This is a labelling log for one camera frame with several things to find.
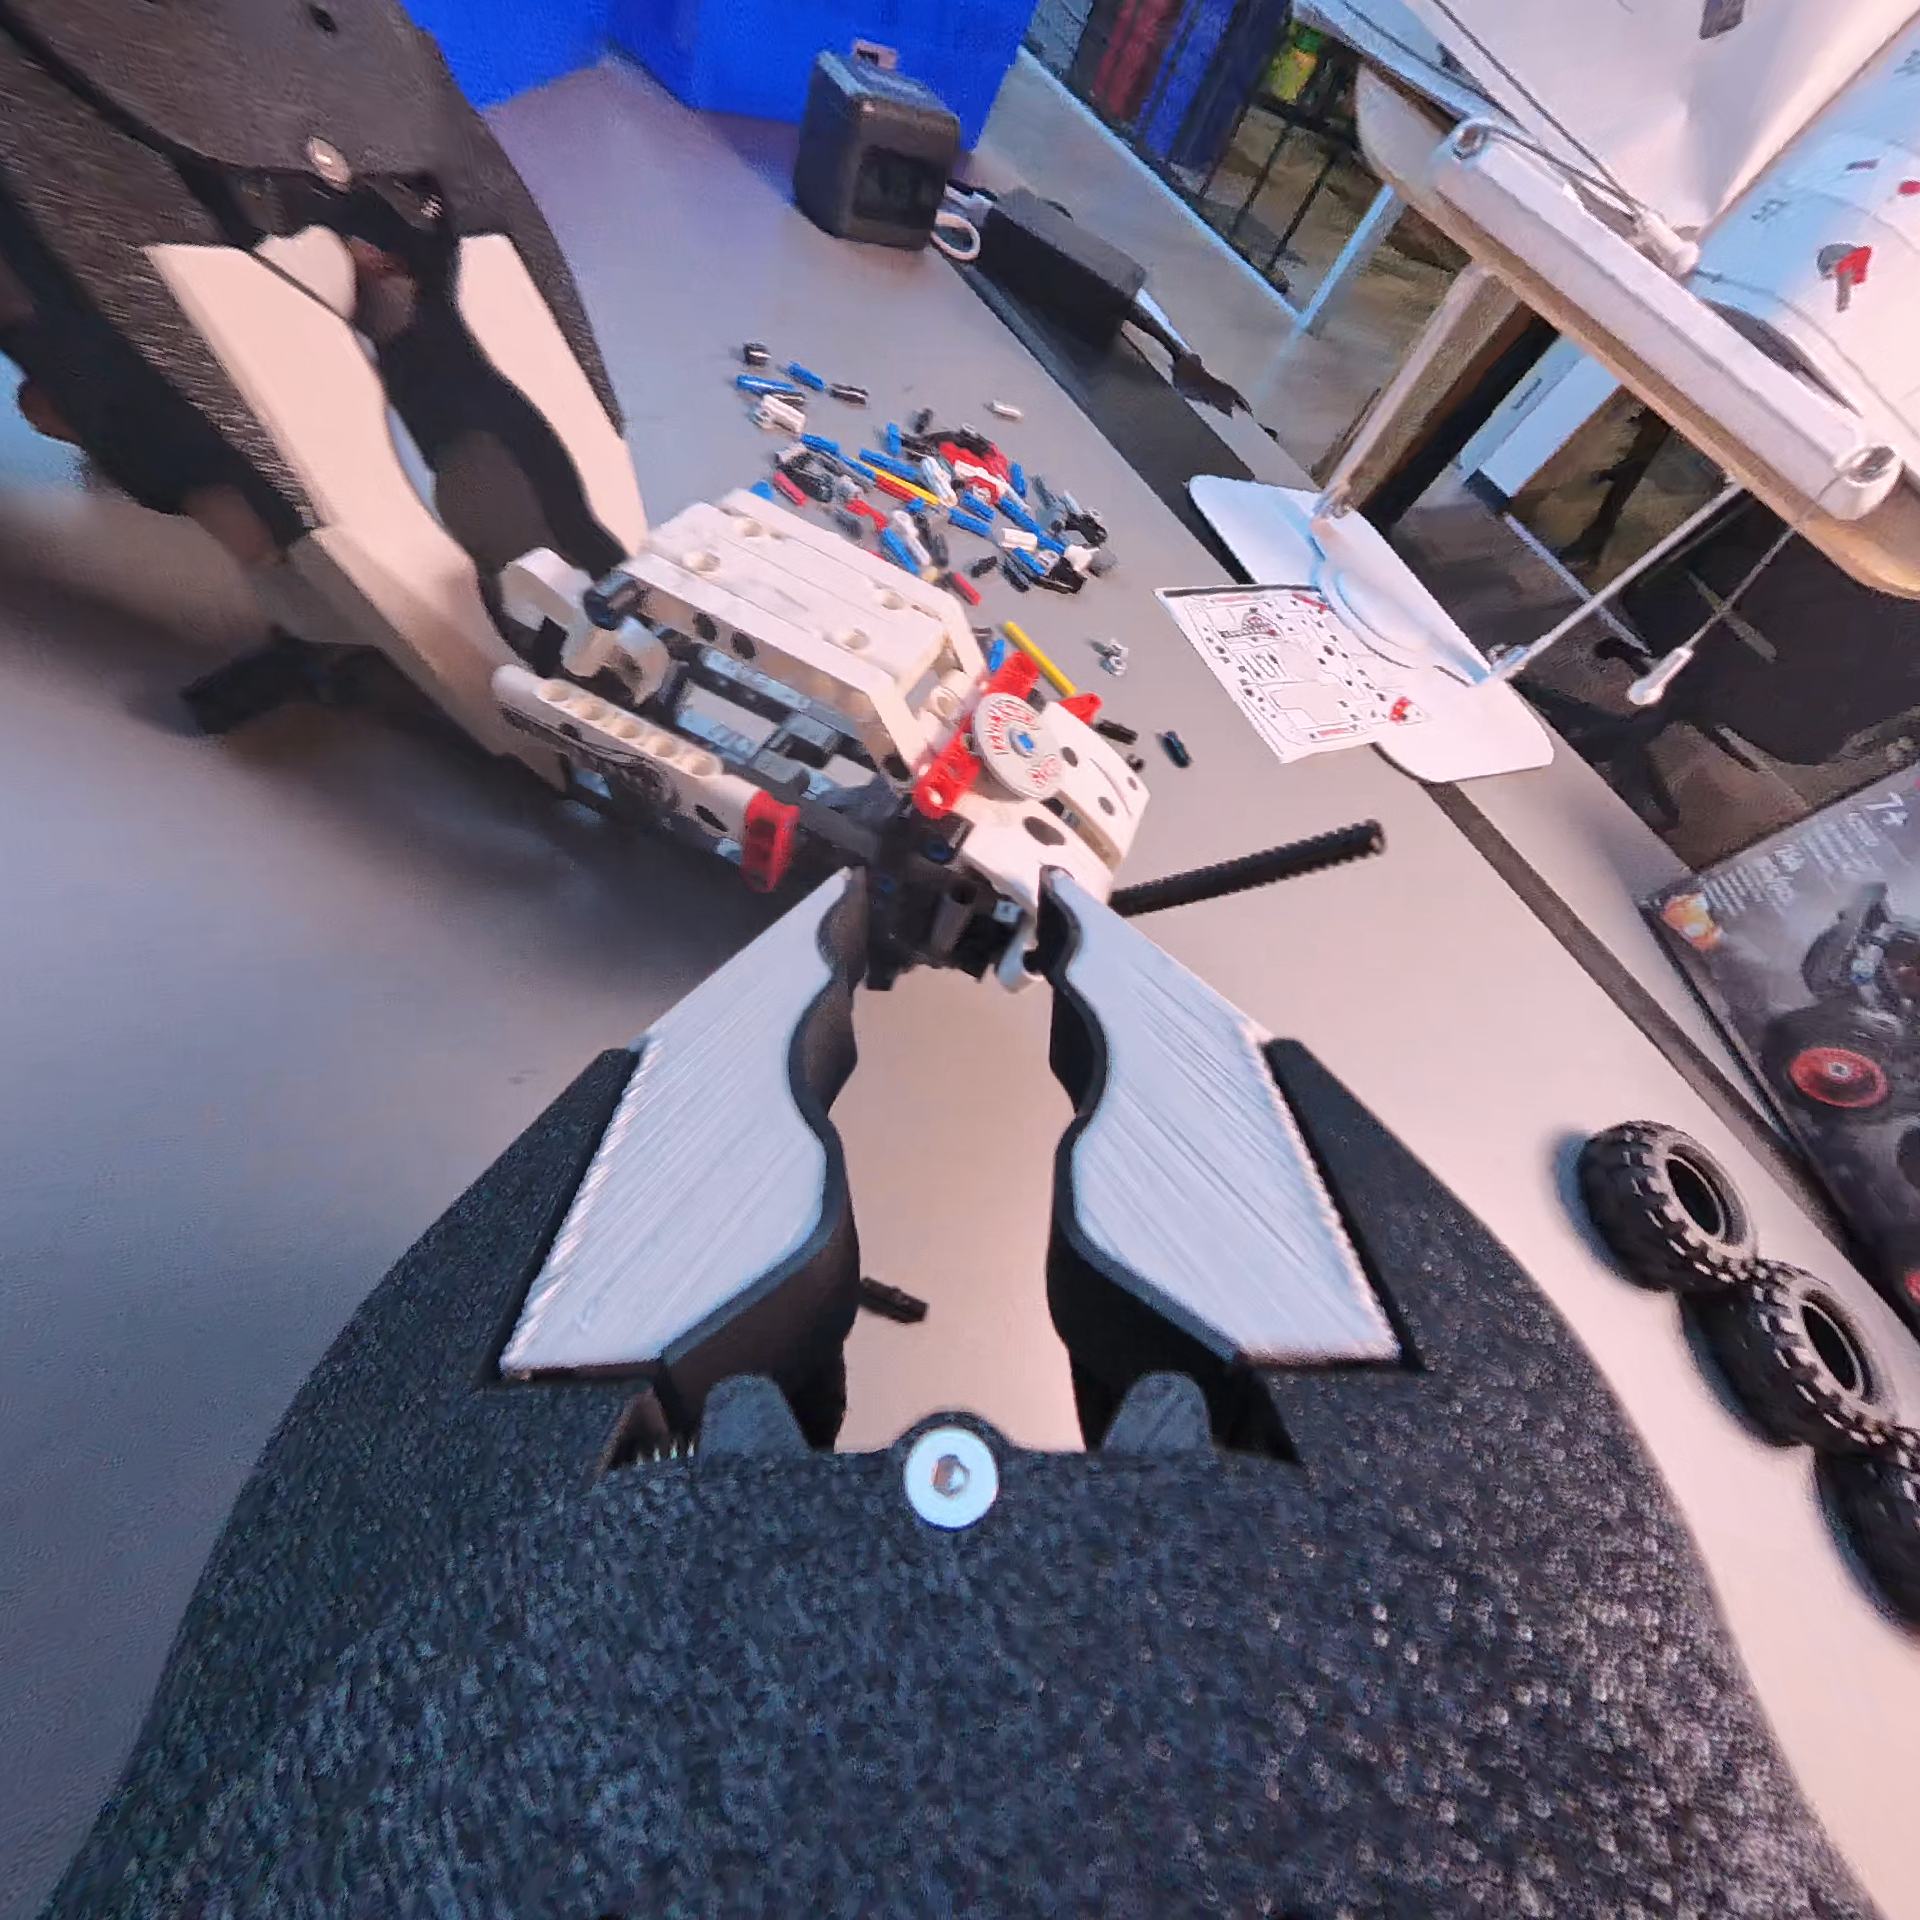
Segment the blue plastic bin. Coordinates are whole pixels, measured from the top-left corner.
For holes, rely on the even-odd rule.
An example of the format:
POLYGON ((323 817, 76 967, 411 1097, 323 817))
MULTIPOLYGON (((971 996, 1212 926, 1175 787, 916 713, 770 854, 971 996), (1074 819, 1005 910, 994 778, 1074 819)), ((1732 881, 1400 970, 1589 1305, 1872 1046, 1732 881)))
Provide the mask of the blue plastic bin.
POLYGON ((818 56, 896 56, 973 148, 1018 60, 1032 2, 612 2, 612 47, 683 105, 797 123, 818 56))
POLYGON ((463 97, 503 105, 599 63, 610 2, 400 2, 438 47, 463 97))

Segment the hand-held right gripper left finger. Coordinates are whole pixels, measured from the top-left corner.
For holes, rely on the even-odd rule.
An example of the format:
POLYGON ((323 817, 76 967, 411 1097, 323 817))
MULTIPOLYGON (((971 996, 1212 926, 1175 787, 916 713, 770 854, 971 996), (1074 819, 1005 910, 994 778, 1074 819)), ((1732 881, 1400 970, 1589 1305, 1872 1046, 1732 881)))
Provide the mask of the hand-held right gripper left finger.
POLYGON ((832 1104, 868 887, 837 872, 651 1023, 499 1356, 506 1379, 788 1374, 845 1339, 832 1104))

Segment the toy truck box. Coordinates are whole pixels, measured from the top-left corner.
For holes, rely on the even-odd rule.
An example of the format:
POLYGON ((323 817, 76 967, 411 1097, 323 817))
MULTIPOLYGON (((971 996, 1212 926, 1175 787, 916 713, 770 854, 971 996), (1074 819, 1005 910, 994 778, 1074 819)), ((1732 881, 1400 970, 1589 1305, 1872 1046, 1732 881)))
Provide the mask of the toy truck box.
POLYGON ((1870 1278, 1915 1318, 1915 768, 1645 895, 1638 913, 1743 1056, 1870 1278))

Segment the white book stand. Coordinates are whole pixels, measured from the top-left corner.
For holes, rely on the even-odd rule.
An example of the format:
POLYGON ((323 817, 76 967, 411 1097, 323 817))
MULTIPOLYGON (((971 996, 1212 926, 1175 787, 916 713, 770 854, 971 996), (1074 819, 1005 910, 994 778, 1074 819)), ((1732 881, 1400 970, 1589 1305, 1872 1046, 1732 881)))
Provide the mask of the white book stand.
POLYGON ((1915 600, 1915 6, 1295 6, 1360 57, 1378 178, 1468 254, 1324 489, 1194 478, 1248 588, 1164 608, 1279 761, 1428 784, 1546 768, 1508 691, 1381 532, 1364 459, 1508 295, 1875 593, 1915 600))

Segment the black box device with display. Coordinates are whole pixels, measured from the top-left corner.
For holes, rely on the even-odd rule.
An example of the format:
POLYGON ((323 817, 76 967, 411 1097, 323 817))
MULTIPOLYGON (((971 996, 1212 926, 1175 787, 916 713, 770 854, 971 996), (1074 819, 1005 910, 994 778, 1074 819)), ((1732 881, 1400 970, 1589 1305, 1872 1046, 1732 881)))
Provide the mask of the black box device with display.
POLYGON ((862 49, 815 56, 790 194, 822 233, 924 252, 960 153, 963 123, 930 88, 862 49))

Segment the black power adapter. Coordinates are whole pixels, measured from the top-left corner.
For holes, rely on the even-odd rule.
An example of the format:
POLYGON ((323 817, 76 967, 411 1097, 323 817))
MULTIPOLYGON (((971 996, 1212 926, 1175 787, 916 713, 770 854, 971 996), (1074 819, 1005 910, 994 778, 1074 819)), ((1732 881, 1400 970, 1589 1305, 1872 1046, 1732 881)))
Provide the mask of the black power adapter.
POLYGON ((1148 283, 1140 260, 1026 187, 988 203, 975 267, 989 286, 1087 348, 1114 344, 1148 283))

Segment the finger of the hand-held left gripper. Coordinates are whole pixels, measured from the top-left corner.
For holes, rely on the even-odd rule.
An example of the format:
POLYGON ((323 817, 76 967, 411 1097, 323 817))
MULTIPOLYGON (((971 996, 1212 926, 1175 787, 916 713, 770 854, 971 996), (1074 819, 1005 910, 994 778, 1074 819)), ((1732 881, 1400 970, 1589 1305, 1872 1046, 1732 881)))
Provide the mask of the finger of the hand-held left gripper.
POLYGON ((503 569, 560 542, 459 316, 466 236, 482 233, 418 265, 386 257, 390 272, 335 231, 250 254, 155 247, 150 263, 286 471, 299 532, 246 563, 277 636, 314 665, 381 660, 488 755, 542 755, 500 721, 492 676, 543 623, 506 611, 503 569))
POLYGON ((455 302, 499 382, 511 463, 560 553, 591 579, 642 542, 644 511, 618 404, 591 382, 515 241, 466 236, 455 302))

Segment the black ribbed toy rod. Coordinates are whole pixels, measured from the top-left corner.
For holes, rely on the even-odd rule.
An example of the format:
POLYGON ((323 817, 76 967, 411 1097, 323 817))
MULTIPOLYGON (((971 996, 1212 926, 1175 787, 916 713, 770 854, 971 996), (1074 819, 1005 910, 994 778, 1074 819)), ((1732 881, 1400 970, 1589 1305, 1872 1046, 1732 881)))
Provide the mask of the black ribbed toy rod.
POLYGON ((1327 874, 1378 857, 1383 850, 1386 832, 1381 823, 1355 823, 1318 832, 1295 844, 1237 856, 1204 870, 1120 887, 1111 895, 1109 910, 1120 920, 1150 916, 1183 905, 1251 895, 1285 881, 1327 874))

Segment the toy truck chassis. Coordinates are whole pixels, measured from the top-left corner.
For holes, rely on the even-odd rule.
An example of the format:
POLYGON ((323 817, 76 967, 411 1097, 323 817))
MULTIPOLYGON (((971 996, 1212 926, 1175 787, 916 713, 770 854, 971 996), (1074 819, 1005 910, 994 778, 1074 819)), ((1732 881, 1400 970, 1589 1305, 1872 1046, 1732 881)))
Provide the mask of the toy truck chassis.
POLYGON ((1042 883, 1107 903, 1146 819, 1095 694, 770 492, 683 511, 600 579, 528 551, 500 601, 534 636, 492 676, 515 746, 757 895, 864 872, 872 986, 927 967, 1020 992, 1042 883))

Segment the white sticker sheet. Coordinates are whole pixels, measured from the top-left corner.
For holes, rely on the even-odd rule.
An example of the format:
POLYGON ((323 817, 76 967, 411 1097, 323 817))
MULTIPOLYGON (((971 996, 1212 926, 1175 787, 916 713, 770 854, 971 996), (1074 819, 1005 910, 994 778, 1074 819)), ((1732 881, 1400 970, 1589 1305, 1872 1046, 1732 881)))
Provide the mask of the white sticker sheet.
POLYGON ((1374 748, 1432 721, 1423 680, 1311 590, 1159 590, 1175 628, 1279 761, 1374 748))

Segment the grey desk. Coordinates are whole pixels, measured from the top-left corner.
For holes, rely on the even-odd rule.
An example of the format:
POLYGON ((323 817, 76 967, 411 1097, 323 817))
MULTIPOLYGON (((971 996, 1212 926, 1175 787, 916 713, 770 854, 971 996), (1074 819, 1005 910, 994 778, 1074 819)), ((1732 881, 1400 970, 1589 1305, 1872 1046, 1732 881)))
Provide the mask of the grey desk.
MULTIPOLYGON (((879 417, 1024 419, 1018 456, 1109 526, 1080 600, 1003 598, 1111 710, 1155 878, 1355 822, 1378 857, 1146 930, 1304 1042, 1499 1238, 1661 1462, 1821 1825, 1915 1915, 1915 1635, 1567 1201, 1580 1139, 1664 1121, 1763 1244, 1882 1308, 1802 1184, 1567 950, 1552 898, 1720 1074, 1638 898, 1672 862, 1567 752, 1427 790, 1375 752, 1279 766, 1157 590, 1224 568, 936 257, 788 202, 795 135, 608 60, 492 112, 587 299, 651 518, 757 478, 744 342, 879 417)), ((773 916, 703 856, 603 844, 459 740, 292 707, 192 736, 175 691, 260 632, 226 553, 79 488, 5 401, 5 1915, 34 1915, 112 1791, 258 1452, 398 1257, 600 1051, 773 916)))

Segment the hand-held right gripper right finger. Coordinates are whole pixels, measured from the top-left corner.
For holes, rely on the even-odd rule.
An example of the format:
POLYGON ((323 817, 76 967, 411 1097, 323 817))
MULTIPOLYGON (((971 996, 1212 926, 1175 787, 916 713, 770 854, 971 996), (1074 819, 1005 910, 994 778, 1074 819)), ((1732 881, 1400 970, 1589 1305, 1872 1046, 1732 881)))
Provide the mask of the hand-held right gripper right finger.
POLYGON ((1046 1308, 1077 1360, 1400 1364, 1271 1036, 1068 872, 1042 878, 1037 961, 1046 1068, 1072 1112, 1051 1170, 1046 1308))

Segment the pile of small toy pieces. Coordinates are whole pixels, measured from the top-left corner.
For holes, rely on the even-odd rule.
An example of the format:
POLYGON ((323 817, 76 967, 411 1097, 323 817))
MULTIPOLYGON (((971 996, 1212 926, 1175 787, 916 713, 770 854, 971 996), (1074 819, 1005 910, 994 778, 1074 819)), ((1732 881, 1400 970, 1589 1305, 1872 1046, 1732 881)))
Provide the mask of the pile of small toy pieces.
POLYGON ((688 615, 700 660, 686 668, 677 718, 744 778, 805 787, 812 799, 854 778, 949 811, 975 779, 970 715, 1005 694, 1051 722, 1068 768, 1078 736, 1101 736, 1135 792, 1135 732, 1104 718, 1096 695, 1061 699, 980 615, 979 585, 1078 593, 1114 555, 1096 518, 1048 494, 971 425, 885 424, 876 448, 810 431, 807 398, 854 403, 803 366, 773 372, 751 344, 736 380, 751 420, 780 435, 765 476, 726 494, 726 593, 739 614, 688 615))

